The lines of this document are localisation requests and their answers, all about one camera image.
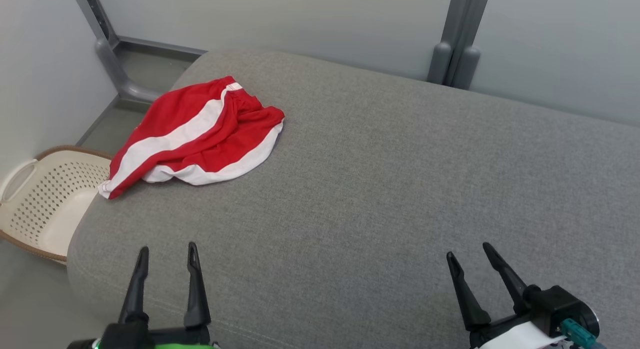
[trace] brown basket rim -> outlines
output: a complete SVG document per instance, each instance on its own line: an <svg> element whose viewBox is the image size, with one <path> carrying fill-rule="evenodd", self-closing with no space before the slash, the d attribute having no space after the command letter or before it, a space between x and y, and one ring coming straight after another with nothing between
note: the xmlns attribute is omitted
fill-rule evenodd
<svg viewBox="0 0 640 349"><path fill-rule="evenodd" d="M87 155L94 155L94 156L98 156L100 158L104 158L104 159L108 159L108 160L112 160L114 158L113 155L110 155L108 153L105 153L103 151L98 151L98 150L92 150L92 149L87 149L87 148L82 148L80 146L75 146L75 145L60 145L60 146L54 146L51 149L47 149L45 151L42 151L42 153L39 153L38 155L35 156L35 160L41 161L44 158L46 158L49 155L52 155L53 153L57 153L57 152L62 152L62 151L71 151L71 152L80 152L80 153L85 153ZM23 249L23 251L27 251L29 253L35 254L37 256L41 256L50 260L57 260L57 261L67 261L67 257L64 255L58 255L58 254L54 254L54 253L50 253L49 251L45 251L43 249L38 249L35 248L34 246L31 246L29 244L26 244L25 242L22 242L14 237L12 237L11 235L7 234L4 230L2 230L2 228L0 228L0 238L7 240L7 242L15 245L16 247Z"/></svg>

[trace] gray sofa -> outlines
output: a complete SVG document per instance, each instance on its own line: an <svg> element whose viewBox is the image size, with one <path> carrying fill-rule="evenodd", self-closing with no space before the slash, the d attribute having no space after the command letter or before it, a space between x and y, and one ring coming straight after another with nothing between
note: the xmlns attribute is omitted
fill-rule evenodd
<svg viewBox="0 0 640 349"><path fill-rule="evenodd" d="M285 112L272 155L97 196L68 274L99 316L148 245L150 324L180 326L194 241L224 349L463 349L447 251L494 319L512 312L488 241L590 304L609 348L640 342L640 129L281 52L210 52L175 87L228 75Z"/></svg>

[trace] plastic laundry basket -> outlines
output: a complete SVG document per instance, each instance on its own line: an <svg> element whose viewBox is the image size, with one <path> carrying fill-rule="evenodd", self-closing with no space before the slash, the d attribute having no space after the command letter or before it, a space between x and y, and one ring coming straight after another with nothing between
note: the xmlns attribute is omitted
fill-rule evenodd
<svg viewBox="0 0 640 349"><path fill-rule="evenodd" d="M57 146L13 171L0 186L0 237L62 264L76 227L109 176L111 156Z"/></svg>

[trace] white wall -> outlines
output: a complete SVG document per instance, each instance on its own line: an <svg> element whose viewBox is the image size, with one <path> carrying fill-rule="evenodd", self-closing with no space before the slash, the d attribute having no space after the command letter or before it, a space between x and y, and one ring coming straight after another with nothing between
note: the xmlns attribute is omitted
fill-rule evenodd
<svg viewBox="0 0 640 349"><path fill-rule="evenodd" d="M117 35L282 49L425 80L450 0L100 0Z"/></svg>
<svg viewBox="0 0 640 349"><path fill-rule="evenodd" d="M75 144L117 92L76 0L0 0L0 181Z"/></svg>
<svg viewBox="0 0 640 349"><path fill-rule="evenodd" d="M640 0L489 0L470 90L640 125Z"/></svg>

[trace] gray floor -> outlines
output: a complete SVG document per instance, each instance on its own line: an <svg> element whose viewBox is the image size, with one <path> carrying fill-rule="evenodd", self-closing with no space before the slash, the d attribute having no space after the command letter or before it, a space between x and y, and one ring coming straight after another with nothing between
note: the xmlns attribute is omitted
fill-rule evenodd
<svg viewBox="0 0 640 349"><path fill-rule="evenodd" d="M144 50L123 50L118 56L131 78L162 91L171 88L191 63ZM117 103L83 146L115 154L142 121L147 108ZM0 347L62 349L72 340L102 335L107 324L77 301L64 265L0 241Z"/></svg>

